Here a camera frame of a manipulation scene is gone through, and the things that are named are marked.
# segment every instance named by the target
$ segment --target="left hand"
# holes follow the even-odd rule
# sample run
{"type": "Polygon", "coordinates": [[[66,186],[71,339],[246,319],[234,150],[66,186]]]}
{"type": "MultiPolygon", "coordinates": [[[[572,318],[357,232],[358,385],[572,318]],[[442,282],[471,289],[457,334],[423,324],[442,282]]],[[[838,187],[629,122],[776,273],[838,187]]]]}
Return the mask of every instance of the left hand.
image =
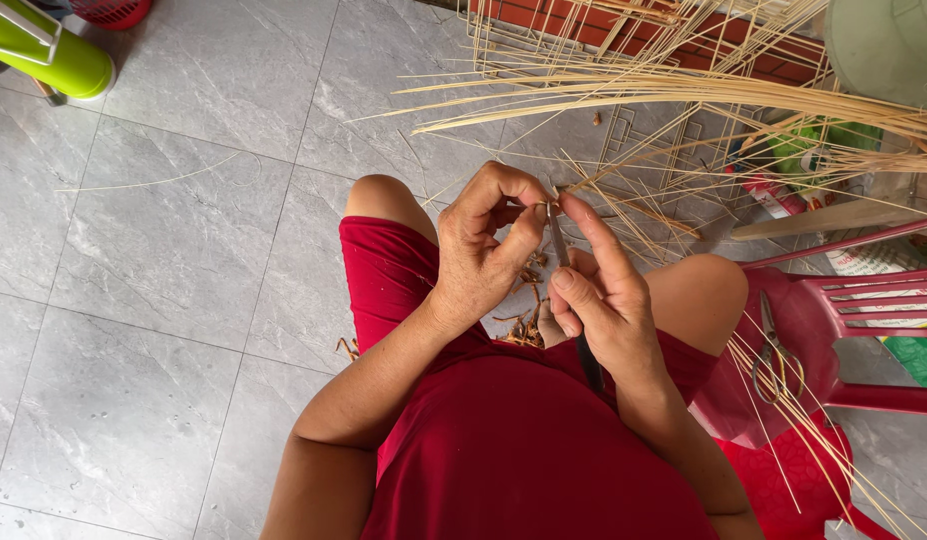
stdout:
{"type": "Polygon", "coordinates": [[[488,161],[440,213],[440,272],[429,301],[448,333],[462,334],[504,300],[540,245],[549,199],[537,178],[488,161]]]}

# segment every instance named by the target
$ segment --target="metal scissors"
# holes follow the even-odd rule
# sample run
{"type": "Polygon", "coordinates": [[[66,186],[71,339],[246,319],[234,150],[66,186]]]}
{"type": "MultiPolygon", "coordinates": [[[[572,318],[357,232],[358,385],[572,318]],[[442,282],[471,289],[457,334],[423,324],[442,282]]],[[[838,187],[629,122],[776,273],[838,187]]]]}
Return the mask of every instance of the metal scissors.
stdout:
{"type": "MultiPolygon", "coordinates": [[[[556,250],[557,266],[569,268],[570,256],[567,254],[567,244],[563,241],[563,232],[560,225],[556,222],[556,212],[553,209],[553,203],[547,201],[547,223],[550,225],[550,238],[553,240],[553,249],[556,250]]],[[[603,391],[603,368],[600,362],[593,356],[590,351],[590,344],[586,341],[583,331],[576,337],[577,356],[580,359],[580,366],[583,368],[583,374],[586,375],[587,384],[594,392],[603,391]]]]}
{"type": "Polygon", "coordinates": [[[790,394],[793,399],[799,399],[803,394],[803,387],[805,386],[803,381],[803,365],[793,353],[780,344],[780,340],[776,336],[776,326],[773,325],[773,315],[770,314],[769,311],[769,299],[767,298],[767,293],[763,290],[760,291],[760,316],[763,320],[763,333],[764,336],[767,337],[767,341],[764,342],[763,350],[760,351],[760,357],[758,358],[759,362],[753,362],[753,367],[750,369],[753,389],[756,390],[757,396],[760,396],[760,399],[769,405],[775,404],[777,400],[780,399],[780,395],[783,392],[790,394]],[[774,361],[777,367],[779,367],[778,371],[774,371],[774,361]],[[797,376],[795,393],[787,388],[786,370],[788,364],[791,369],[796,372],[797,376]],[[767,386],[773,390],[770,397],[767,397],[758,382],[758,372],[760,371],[761,365],[765,366],[769,372],[770,384],[767,386]]]}

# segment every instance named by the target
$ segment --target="hand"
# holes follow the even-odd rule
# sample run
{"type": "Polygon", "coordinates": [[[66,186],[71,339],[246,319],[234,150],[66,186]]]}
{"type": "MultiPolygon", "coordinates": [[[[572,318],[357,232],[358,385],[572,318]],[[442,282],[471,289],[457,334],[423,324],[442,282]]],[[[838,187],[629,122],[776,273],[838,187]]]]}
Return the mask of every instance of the hand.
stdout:
{"type": "Polygon", "coordinates": [[[462,334],[504,300],[540,245],[549,198],[538,179],[488,161],[440,213],[440,273],[430,303],[446,332],[462,334]],[[495,240],[510,223],[503,243],[495,240]]]}
{"type": "Polygon", "coordinates": [[[654,391],[669,376],[656,339],[647,282],[589,204],[567,193],[560,195],[559,204],[590,241],[593,254],[571,248],[573,268],[558,268],[550,276],[547,289],[556,322],[570,338],[586,326],[590,351],[618,387],[654,391]]]}

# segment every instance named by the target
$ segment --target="person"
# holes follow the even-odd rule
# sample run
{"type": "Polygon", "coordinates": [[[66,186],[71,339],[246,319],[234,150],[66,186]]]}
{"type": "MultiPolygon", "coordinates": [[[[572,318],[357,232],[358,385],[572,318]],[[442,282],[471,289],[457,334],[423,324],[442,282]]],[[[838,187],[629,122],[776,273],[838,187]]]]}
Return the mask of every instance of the person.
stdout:
{"type": "Polygon", "coordinates": [[[585,325],[594,392],[573,340],[520,347],[479,323],[539,247],[548,200],[491,161],[437,230],[396,178],[354,183],[339,233],[362,354],[293,427],[262,540],[763,538],[687,411],[743,312],[743,272],[698,254],[641,276],[561,194],[593,252],[550,277],[550,312],[563,338],[585,325]]]}

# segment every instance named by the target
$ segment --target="lime green container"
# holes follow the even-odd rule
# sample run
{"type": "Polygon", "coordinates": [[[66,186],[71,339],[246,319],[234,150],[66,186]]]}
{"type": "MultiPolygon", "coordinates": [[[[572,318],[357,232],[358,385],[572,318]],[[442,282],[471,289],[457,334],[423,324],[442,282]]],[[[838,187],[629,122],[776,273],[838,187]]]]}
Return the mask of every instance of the lime green container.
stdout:
{"type": "Polygon", "coordinates": [[[75,99],[113,87],[110,55],[26,0],[0,0],[0,60],[75,99]]]}

